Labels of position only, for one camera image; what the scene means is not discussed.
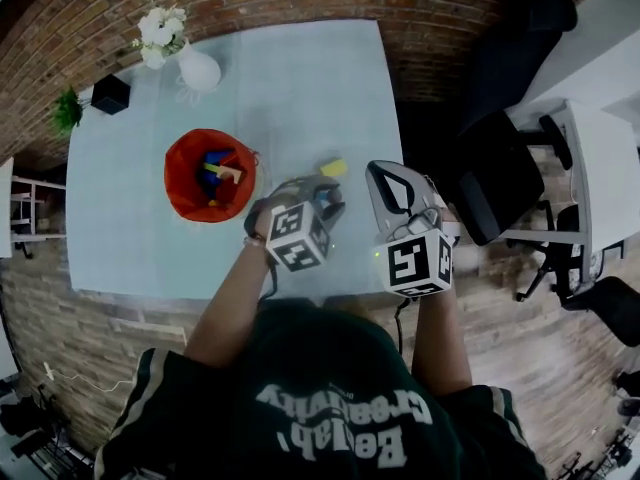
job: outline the yellow block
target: yellow block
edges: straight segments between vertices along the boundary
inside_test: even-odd
[[[216,174],[218,174],[218,172],[220,171],[220,166],[219,165],[214,165],[214,164],[204,164],[204,168],[207,171],[211,171],[211,172],[215,172]]]
[[[320,167],[320,172],[325,176],[342,176],[347,172],[347,162],[344,158],[339,158]]]

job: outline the white cube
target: white cube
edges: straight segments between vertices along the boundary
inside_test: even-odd
[[[379,245],[373,256],[388,292],[422,297],[451,288],[451,244],[439,229]]]
[[[274,209],[267,250],[290,272],[326,263],[329,234],[310,202]]]

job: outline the cable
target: cable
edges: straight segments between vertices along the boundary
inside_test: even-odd
[[[271,290],[265,293],[260,299],[258,299],[258,307],[269,297],[273,297],[278,291],[278,273],[276,272],[276,260],[273,259],[271,254],[267,256],[267,264],[269,265],[269,272],[271,273]]]
[[[74,375],[73,377],[67,377],[66,375],[61,374],[57,370],[49,370],[49,371],[51,372],[52,375],[55,372],[56,375],[60,375],[60,377],[63,377],[65,379],[67,379],[67,380],[81,379],[81,380],[85,381],[87,384],[89,384],[91,387],[96,388],[98,391],[102,391],[103,393],[111,393],[112,391],[115,391],[116,389],[118,389],[118,386],[120,386],[120,384],[133,384],[132,380],[119,380],[118,382],[116,382],[116,385],[113,386],[111,389],[102,389],[102,388],[96,386],[90,380],[85,379],[82,375]]]
[[[393,315],[393,318],[395,318],[396,320],[396,327],[398,328],[398,353],[400,355],[402,355],[402,342],[404,341],[402,337],[402,324],[400,323],[400,313],[402,313],[402,310],[406,308],[410,302],[411,302],[410,298],[407,297],[406,299],[404,299],[400,303],[400,305],[396,308],[396,314]]]

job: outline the person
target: person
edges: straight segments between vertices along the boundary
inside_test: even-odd
[[[472,383],[453,287],[421,299],[409,371],[369,319],[305,300],[258,310],[269,218],[184,353],[142,354],[96,479],[546,478],[511,393]]]

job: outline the light blue table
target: light blue table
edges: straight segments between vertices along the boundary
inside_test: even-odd
[[[311,173],[341,156],[345,215],[332,231],[328,265],[288,274],[278,297],[382,291],[370,249],[378,233],[365,166],[402,161],[387,63],[375,22],[280,25],[203,41],[223,78],[192,106],[177,103],[179,74],[136,66],[129,108],[89,107],[76,128],[67,173],[67,241],[74,289],[167,298],[209,298],[242,248],[242,219],[179,217],[164,191],[164,155],[184,133],[215,128],[258,151],[270,183]]]

